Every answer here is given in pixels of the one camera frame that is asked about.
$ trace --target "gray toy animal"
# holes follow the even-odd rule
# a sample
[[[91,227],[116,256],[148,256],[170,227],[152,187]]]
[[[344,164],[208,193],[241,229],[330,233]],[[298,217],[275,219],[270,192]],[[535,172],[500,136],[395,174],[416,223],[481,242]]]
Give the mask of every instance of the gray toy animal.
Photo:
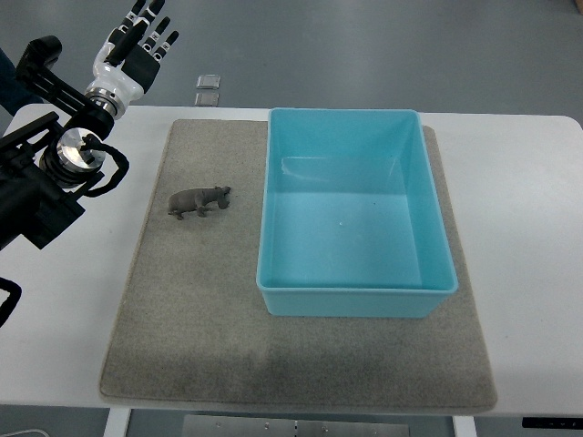
[[[220,209],[225,209],[229,205],[229,201],[225,199],[229,192],[230,187],[185,189],[170,196],[168,213],[176,216],[178,220],[184,219],[183,212],[191,211],[197,211],[197,216],[205,217],[205,211],[209,210],[206,205],[209,202],[216,200]]]

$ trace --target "small metal object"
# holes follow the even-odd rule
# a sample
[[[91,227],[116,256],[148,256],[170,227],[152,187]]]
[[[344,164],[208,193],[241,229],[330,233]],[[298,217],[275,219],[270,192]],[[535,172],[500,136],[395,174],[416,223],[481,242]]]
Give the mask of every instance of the small metal object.
[[[197,80],[198,89],[219,89],[220,76],[201,75]]]
[[[219,105],[219,93],[197,93],[195,107],[216,107]]]

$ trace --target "gray felt mat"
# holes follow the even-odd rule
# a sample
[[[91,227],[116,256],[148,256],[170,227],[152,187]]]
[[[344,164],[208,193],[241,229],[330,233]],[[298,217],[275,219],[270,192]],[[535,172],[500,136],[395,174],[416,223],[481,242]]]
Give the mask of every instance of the gray felt mat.
[[[281,318],[255,283],[267,124],[177,121],[105,359],[104,400],[219,412],[493,408],[435,133],[424,133],[458,292],[421,320]],[[229,208],[182,221],[167,214],[172,193],[215,185],[232,187]]]

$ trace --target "light blue container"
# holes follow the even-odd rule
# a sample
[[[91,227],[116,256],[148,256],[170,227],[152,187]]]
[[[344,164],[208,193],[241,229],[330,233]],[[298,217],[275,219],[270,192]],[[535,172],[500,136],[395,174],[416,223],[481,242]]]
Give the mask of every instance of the light blue container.
[[[281,316],[420,318],[457,290],[416,112],[270,112],[257,285]]]

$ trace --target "black cable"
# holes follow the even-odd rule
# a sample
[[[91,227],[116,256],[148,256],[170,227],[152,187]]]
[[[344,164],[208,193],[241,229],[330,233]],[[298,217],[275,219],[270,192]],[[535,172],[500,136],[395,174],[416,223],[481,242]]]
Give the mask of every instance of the black cable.
[[[22,289],[15,282],[0,278],[0,290],[8,292],[8,299],[0,305],[0,327],[2,327],[16,308],[16,304],[22,295]]]
[[[96,198],[101,196],[102,194],[108,193],[109,191],[111,191],[112,189],[119,185],[121,179],[123,179],[124,176],[126,176],[126,174],[129,171],[129,161],[126,158],[126,156],[119,150],[113,148],[112,146],[102,143],[94,135],[89,134],[83,137],[83,141],[85,142],[85,145],[81,148],[81,150],[90,149],[106,152],[109,155],[111,155],[113,160],[116,162],[116,165],[118,166],[118,170],[113,174],[113,176],[106,185],[104,185],[103,187],[91,189],[87,193],[85,193],[85,195],[88,198]]]

